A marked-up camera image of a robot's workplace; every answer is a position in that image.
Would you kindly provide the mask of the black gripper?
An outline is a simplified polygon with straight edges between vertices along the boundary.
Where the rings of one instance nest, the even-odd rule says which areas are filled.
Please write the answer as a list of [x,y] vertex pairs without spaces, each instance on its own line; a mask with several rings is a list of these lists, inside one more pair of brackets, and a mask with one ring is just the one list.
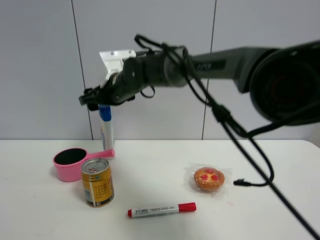
[[118,106],[150,86],[145,73],[149,56],[128,57],[121,61],[122,69],[113,72],[104,84],[83,91],[78,98],[81,106],[87,105],[90,111],[98,111],[100,104]]

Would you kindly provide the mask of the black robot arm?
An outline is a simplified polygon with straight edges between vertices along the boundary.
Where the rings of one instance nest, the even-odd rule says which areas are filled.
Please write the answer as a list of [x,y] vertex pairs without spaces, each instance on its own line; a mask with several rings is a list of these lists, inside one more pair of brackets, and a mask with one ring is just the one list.
[[188,55],[183,47],[122,58],[105,83],[79,97],[81,105],[118,106],[147,87],[182,88],[195,79],[234,81],[255,109],[275,122],[298,113],[292,126],[320,120],[320,43],[288,48],[239,47]]

